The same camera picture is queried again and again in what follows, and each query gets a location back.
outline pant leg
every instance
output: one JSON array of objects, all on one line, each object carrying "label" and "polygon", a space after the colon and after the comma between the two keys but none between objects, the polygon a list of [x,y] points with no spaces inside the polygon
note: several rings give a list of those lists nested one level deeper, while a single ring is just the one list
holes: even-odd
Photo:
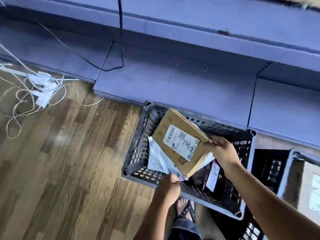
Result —
[{"label": "pant leg", "polygon": [[174,221],[168,240],[202,240],[196,224],[186,218]]}]

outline hand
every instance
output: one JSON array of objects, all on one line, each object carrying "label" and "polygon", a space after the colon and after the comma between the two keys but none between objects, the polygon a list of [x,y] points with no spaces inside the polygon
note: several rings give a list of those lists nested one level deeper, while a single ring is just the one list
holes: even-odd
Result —
[{"label": "hand", "polygon": [[211,152],[217,159],[218,163],[224,170],[227,178],[232,173],[233,166],[241,166],[238,153],[234,146],[221,136],[211,136],[212,143],[210,143]]},{"label": "hand", "polygon": [[158,184],[153,196],[153,201],[163,204],[164,207],[170,208],[179,197],[180,184],[178,176],[170,173],[162,177],[162,180]]}]

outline wooden floor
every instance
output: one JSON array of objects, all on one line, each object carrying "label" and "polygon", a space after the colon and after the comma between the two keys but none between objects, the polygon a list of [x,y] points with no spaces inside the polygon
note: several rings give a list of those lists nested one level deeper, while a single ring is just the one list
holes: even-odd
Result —
[{"label": "wooden floor", "polygon": [[[82,103],[100,99],[91,84],[73,83]],[[0,94],[10,86],[0,81]],[[10,94],[3,99],[7,113],[14,101]],[[15,139],[6,137],[0,115],[0,239],[132,239],[154,193],[121,177],[140,111],[109,99],[83,107],[68,87],[61,103],[25,117]],[[9,132],[18,126],[11,123]],[[319,153],[261,135],[258,147]]]}]

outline forearm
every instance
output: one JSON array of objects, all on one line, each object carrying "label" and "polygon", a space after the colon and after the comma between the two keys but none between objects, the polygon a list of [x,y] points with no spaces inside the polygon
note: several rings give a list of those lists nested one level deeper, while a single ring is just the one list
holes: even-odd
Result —
[{"label": "forearm", "polygon": [[319,239],[320,227],[278,198],[244,167],[232,165],[228,175],[270,240]]},{"label": "forearm", "polygon": [[168,210],[167,206],[154,198],[133,240],[163,240]]}]

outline sandal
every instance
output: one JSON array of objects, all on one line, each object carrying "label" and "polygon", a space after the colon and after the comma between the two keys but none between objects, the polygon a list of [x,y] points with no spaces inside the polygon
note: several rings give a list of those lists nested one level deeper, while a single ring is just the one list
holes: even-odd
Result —
[{"label": "sandal", "polygon": [[193,207],[191,205],[191,201],[188,199],[188,203],[187,203],[187,205],[185,206],[185,208],[183,209],[183,211],[181,212],[180,215],[178,215],[178,207],[177,207],[177,205],[178,205],[178,201],[174,204],[174,209],[175,209],[175,214],[176,214],[175,220],[178,219],[178,218],[186,218],[186,214],[189,212],[190,215],[191,215],[192,221],[195,224],[196,223],[196,215],[195,215],[195,211],[194,211],[194,209],[193,209]]}]

